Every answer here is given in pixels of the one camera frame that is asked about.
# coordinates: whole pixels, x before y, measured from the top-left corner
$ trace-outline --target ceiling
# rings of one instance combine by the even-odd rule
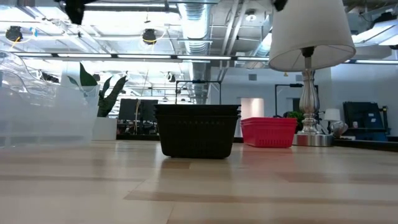
[[[146,12],[146,11],[86,11],[81,26],[71,24],[62,7],[53,1],[33,1],[36,7],[22,7],[16,5],[0,6],[0,50],[13,52],[51,52],[51,53],[91,53],[91,54],[177,54],[186,53],[185,41],[182,32],[182,20],[177,13]],[[117,2],[137,2],[118,0]],[[354,16],[356,30],[366,31],[369,27],[368,19],[363,15],[374,9],[389,6],[396,10],[398,0],[344,0],[347,12]],[[238,18],[242,8],[239,4],[237,14],[231,17],[233,0],[222,0],[213,4],[210,13],[210,54],[220,55],[223,41],[227,31],[228,22],[233,22],[233,27],[238,26]],[[264,33],[263,24],[267,15],[272,12],[269,1],[249,1],[247,10],[253,9],[256,19],[253,21],[242,20],[238,32],[238,38],[231,50],[248,53],[256,49],[268,34]],[[5,33],[10,26],[21,26],[23,40],[15,44],[7,40]],[[155,45],[147,45],[142,41],[142,33],[145,29],[155,29],[158,38]],[[271,44],[271,35],[268,36],[268,45]],[[42,70],[56,77],[61,77],[66,62],[59,60],[25,60],[30,71]],[[121,98],[137,96],[157,95],[174,100],[174,83],[170,83],[165,75],[171,73],[178,80],[191,80],[192,63],[189,62],[102,62],[82,61],[86,70],[99,74],[100,83],[107,78],[114,77],[112,83],[116,83],[119,77],[128,76],[125,86],[126,94]],[[249,71],[244,68],[230,68],[226,73],[225,82],[248,82],[247,74],[260,71]],[[217,68],[212,73],[218,74]],[[277,77],[287,79],[283,73],[275,73],[269,76],[258,76],[259,80],[268,82],[277,80]],[[192,96],[193,88],[187,85],[181,97],[187,101]],[[156,88],[158,91],[148,91],[148,88]]]

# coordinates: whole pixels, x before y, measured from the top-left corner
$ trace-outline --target white planter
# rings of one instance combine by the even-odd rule
[[[93,128],[94,141],[116,140],[118,120],[115,118],[97,118]]]

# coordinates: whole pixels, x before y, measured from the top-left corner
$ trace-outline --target silver lamp stand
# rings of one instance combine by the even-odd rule
[[[302,49],[305,57],[305,70],[303,71],[304,89],[300,98],[300,110],[304,113],[303,130],[294,136],[293,145],[330,147],[333,137],[320,134],[317,129],[315,115],[320,108],[319,97],[314,85],[315,71],[312,70],[312,55],[315,47]]]

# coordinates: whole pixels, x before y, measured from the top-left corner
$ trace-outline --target red basket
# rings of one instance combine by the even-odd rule
[[[292,146],[295,118],[248,118],[241,121],[243,141],[254,147]]]

